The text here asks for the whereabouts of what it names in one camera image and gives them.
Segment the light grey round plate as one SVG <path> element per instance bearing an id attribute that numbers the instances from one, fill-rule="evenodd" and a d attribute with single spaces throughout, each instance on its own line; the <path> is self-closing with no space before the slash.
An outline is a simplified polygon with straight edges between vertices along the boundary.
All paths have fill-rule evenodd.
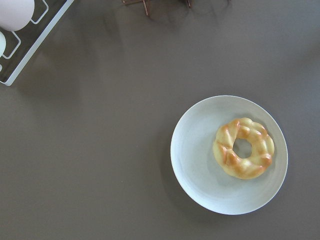
<path id="1" fill-rule="evenodd" d="M 253 212 L 280 190 L 288 168 L 284 135 L 256 103 L 219 95 L 190 107 L 171 138 L 174 175 L 184 192 L 207 210 Z"/>

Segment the glazed twisted ring donut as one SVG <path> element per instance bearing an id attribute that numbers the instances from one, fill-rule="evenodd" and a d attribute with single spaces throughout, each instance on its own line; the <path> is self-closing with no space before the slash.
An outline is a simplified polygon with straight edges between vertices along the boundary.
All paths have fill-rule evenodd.
<path id="1" fill-rule="evenodd" d="M 250 180 L 262 175 L 272 164 L 275 145 L 262 124 L 243 117 L 217 130 L 212 149 L 225 173 Z"/>

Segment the white cup rack tray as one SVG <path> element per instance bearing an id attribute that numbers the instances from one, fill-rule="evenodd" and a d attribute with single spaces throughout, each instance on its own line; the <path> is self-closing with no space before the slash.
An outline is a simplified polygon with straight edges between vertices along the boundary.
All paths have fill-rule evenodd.
<path id="1" fill-rule="evenodd" d="M 22 29 L 8 31 L 0 27 L 6 48 L 0 56 L 0 82 L 11 86 L 24 66 L 73 3 L 72 0 L 34 0 L 34 13 Z"/>

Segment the pale green upturned cup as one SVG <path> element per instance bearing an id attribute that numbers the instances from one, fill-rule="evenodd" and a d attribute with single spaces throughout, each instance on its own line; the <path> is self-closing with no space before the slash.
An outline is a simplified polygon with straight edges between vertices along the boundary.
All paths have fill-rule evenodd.
<path id="1" fill-rule="evenodd" d="M 3 55 L 5 49 L 6 49 L 6 38 L 2 32 L 0 32 L 0 56 Z"/>

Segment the pink upturned cup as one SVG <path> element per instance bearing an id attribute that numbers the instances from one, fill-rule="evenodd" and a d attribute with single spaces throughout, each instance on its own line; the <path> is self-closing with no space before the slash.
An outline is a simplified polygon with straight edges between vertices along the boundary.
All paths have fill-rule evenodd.
<path id="1" fill-rule="evenodd" d="M 18 31 L 31 20 L 35 10 L 34 0 L 0 0 L 0 27 Z"/>

